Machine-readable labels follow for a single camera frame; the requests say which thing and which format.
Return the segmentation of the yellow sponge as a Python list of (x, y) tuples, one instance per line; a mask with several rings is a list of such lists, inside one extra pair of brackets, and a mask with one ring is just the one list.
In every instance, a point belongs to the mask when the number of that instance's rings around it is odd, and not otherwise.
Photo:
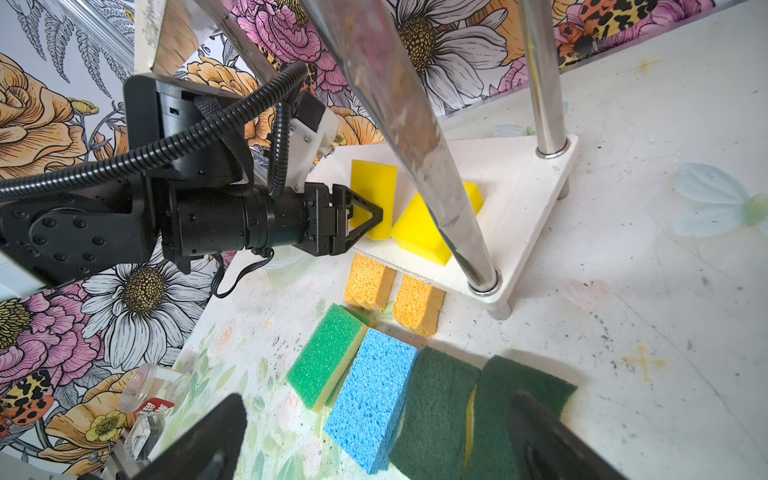
[(382, 209), (382, 220), (367, 237), (374, 241), (391, 237), (398, 169), (365, 160), (351, 162), (350, 189)]
[(441, 267), (453, 256), (419, 194), (394, 224), (391, 237), (401, 249)]

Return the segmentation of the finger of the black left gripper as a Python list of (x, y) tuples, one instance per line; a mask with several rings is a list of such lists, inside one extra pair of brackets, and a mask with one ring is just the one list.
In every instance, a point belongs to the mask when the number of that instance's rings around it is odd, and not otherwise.
[(332, 254), (346, 253), (383, 220), (381, 207), (343, 185), (332, 187), (332, 208)]

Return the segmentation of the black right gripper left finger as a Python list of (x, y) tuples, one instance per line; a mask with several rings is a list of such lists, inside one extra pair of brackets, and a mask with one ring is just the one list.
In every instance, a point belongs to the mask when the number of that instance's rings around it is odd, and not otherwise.
[(133, 479), (233, 479), (246, 428), (243, 399), (232, 393)]

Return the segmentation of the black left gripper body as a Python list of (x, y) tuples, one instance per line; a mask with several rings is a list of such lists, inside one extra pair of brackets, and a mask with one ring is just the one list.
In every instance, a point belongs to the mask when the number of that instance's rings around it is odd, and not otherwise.
[(205, 255), (294, 246), (334, 255), (336, 207), (327, 185), (307, 183), (277, 199), (262, 185), (245, 195), (224, 189), (171, 190), (159, 221), (164, 257), (187, 273)]

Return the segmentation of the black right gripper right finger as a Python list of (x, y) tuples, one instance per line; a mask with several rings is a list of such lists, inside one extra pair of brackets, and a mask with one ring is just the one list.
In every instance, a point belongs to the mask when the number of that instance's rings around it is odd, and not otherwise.
[(528, 393), (511, 397), (507, 430), (522, 479), (625, 479)]

